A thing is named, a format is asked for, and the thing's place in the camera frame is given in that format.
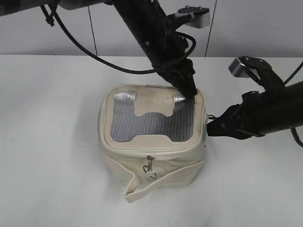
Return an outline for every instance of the gray wall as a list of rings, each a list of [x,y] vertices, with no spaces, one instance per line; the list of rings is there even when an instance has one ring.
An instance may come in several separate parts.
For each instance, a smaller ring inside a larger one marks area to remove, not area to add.
[[[207,56],[303,57],[303,0],[159,1],[167,14],[186,4],[215,12]],[[90,10],[99,55],[144,56],[112,6],[99,4]],[[75,38],[94,51],[88,9],[58,13]],[[193,56],[204,56],[210,26],[180,31],[197,40]],[[0,17],[0,54],[83,55],[58,26],[46,24],[39,8]]]

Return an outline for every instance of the zipper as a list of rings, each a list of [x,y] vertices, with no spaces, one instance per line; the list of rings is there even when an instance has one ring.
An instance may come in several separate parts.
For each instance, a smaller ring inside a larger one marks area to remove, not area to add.
[[[151,179],[156,180],[158,178],[157,174],[155,171],[152,169],[152,161],[155,159],[154,157],[147,156],[148,159],[148,165],[143,166],[143,171],[145,172],[146,175],[148,175]]]

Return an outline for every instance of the silver foil lining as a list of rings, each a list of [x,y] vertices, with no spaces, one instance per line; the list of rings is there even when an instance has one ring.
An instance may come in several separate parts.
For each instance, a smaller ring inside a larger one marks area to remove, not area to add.
[[[195,99],[181,95],[172,97],[175,103],[172,116],[150,112],[134,113],[136,93],[120,92],[114,97],[114,113],[110,135],[116,142],[130,142],[138,135],[165,135],[173,142],[184,142],[193,136]]]

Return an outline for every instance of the metal ring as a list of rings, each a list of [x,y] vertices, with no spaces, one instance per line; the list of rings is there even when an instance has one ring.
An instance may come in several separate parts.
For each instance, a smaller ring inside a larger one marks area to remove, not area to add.
[[[157,174],[154,172],[152,168],[149,169],[148,166],[143,166],[143,170],[146,173],[146,175],[148,175],[151,179],[155,180],[158,178]]]

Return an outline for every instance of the bag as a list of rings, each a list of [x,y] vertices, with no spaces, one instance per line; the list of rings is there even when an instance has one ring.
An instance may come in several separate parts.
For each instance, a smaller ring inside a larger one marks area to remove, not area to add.
[[[121,85],[108,93],[99,115],[100,146],[128,202],[194,180],[206,121],[200,91],[191,100],[173,87]]]

